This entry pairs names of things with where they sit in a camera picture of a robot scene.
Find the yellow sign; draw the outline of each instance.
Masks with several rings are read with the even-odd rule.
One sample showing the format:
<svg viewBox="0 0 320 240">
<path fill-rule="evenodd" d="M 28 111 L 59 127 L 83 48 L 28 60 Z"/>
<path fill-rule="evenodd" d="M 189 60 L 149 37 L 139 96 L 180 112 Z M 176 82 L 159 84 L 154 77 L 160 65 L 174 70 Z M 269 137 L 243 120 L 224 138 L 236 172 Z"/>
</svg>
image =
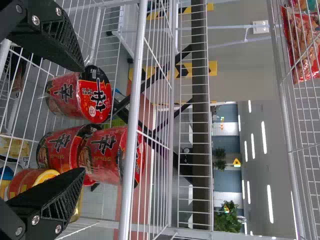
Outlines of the yellow sign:
<svg viewBox="0 0 320 240">
<path fill-rule="evenodd" d="M 206 11 L 207 12 L 210 12 L 210 11 L 213 11 L 214 10 L 214 4 L 212 2 L 208 3 L 206 5 Z M 182 15 L 187 15 L 187 14 L 191 14 L 192 13 L 192 8 L 191 6 L 185 6 L 185 7 L 181 7 L 179 8 L 178 10 L 178 14 L 182 14 Z M 146 14 L 146 20 L 147 21 L 150 21 L 150 20 L 155 20 L 155 19 L 160 19 L 160 18 L 163 18 L 165 15 L 168 16 L 168 13 L 167 11 L 153 11 L 153 12 L 148 12 Z"/>
<path fill-rule="evenodd" d="M 241 167 L 241 162 L 239 161 L 238 158 L 234 159 L 233 166 L 236 167 L 236 168 L 240 168 Z"/>
<path fill-rule="evenodd" d="M 218 75 L 218 61 L 209 61 L 209 76 L 214 77 Z M 141 77 L 143 79 L 149 79 L 153 74 L 156 73 L 156 68 L 154 66 L 142 67 Z M 128 78 L 132 81 L 134 75 L 134 69 L 130 68 Z M 192 62 L 184 62 L 183 64 L 178 63 L 174 68 L 174 77 L 176 79 L 191 78 L 192 77 Z"/>
</svg>

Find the blue wall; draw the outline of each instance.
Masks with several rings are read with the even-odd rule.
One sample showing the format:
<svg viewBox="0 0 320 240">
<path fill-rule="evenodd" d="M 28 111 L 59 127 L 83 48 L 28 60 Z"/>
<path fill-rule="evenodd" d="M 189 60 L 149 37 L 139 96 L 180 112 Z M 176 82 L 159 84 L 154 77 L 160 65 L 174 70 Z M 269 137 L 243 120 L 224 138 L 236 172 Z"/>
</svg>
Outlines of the blue wall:
<svg viewBox="0 0 320 240">
<path fill-rule="evenodd" d="M 238 105 L 237 104 L 221 105 L 219 110 L 216 111 L 216 114 L 219 117 L 224 117 L 225 123 L 237 123 L 238 122 Z"/>
<path fill-rule="evenodd" d="M 214 175 L 214 191 L 242 193 L 242 177 L 241 171 L 215 169 Z"/>
<path fill-rule="evenodd" d="M 224 148 L 226 153 L 240 153 L 239 136 L 212 136 L 213 148 Z"/>
</svg>

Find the yellow lid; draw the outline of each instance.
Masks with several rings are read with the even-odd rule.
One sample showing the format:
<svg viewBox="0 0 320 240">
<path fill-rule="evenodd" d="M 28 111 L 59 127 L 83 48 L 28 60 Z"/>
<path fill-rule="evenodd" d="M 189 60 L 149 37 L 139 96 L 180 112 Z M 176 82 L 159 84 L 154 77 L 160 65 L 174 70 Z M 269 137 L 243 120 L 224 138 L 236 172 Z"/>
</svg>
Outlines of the yellow lid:
<svg viewBox="0 0 320 240">
<path fill-rule="evenodd" d="M 38 185 L 38 184 L 42 184 L 44 181 L 47 181 L 48 179 L 52 179 L 55 176 L 58 176 L 60 173 L 56 170 L 50 169 L 47 171 L 44 171 L 43 173 L 41 173 L 36 180 L 34 181 L 32 187 Z"/>
</svg>

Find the snack bag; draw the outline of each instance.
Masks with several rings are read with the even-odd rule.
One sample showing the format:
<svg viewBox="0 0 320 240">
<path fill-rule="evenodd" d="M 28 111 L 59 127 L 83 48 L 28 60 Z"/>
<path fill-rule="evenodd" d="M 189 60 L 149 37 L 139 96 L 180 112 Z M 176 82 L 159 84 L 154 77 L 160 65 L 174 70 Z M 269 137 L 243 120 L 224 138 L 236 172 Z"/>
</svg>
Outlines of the snack bag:
<svg viewBox="0 0 320 240">
<path fill-rule="evenodd" d="M 310 12 L 315 12 L 317 11 L 317 1 L 316 0 L 289 0 L 290 6 L 293 6 L 293 9 L 297 12 L 300 11 L 307 11 L 307 3 L 308 3 L 308 8 Z"/>
<path fill-rule="evenodd" d="M 290 66 L 293 67 L 297 61 L 296 67 L 292 70 L 293 84 L 309 80 L 312 77 L 319 78 L 319 68 L 317 59 L 320 62 L 319 45 L 320 39 L 316 38 L 320 31 L 318 16 L 312 14 L 311 25 L 308 14 L 293 13 L 288 7 L 281 7 L 284 36 L 287 41 Z"/>
</svg>

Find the wire shelf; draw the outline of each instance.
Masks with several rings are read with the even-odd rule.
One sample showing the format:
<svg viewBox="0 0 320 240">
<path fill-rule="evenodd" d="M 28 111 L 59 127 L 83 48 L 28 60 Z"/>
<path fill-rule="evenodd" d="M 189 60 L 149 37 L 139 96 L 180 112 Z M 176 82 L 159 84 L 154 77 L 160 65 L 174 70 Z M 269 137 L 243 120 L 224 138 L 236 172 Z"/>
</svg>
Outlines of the wire shelf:
<svg viewBox="0 0 320 240">
<path fill-rule="evenodd" d="M 292 22 L 283 18 L 282 6 L 286 4 L 285 14 L 288 16 L 293 12 L 297 17 L 293 17 Z M 320 143 L 320 112 L 319 112 L 319 80 L 315 77 L 307 76 L 309 67 L 300 70 L 302 61 L 311 63 L 310 51 L 312 47 L 317 45 L 317 35 L 315 32 L 311 34 L 311 42 L 307 43 L 306 50 L 303 51 L 303 41 L 306 41 L 306 26 L 311 22 L 314 15 L 303 12 L 301 6 L 297 4 L 296 8 L 288 5 L 289 1 L 270 0 L 268 1 L 268 10 L 270 16 L 270 27 L 273 45 L 273 54 L 276 67 L 276 79 L 279 85 L 279 95 L 283 115 L 284 133 L 286 137 L 288 162 L 291 174 L 292 196 L 294 202 L 294 211 L 297 224 L 298 236 L 305 239 L 319 239 L 319 188 L 318 178 L 319 171 L 319 143 Z M 299 26 L 302 31 L 302 41 L 293 42 L 297 32 L 299 18 L 306 16 L 305 23 Z M 315 11 L 315 15 L 319 17 L 319 10 Z M 285 24 L 288 24 L 290 37 L 284 36 Z M 293 51 L 293 62 L 290 61 L 290 53 Z"/>
</svg>

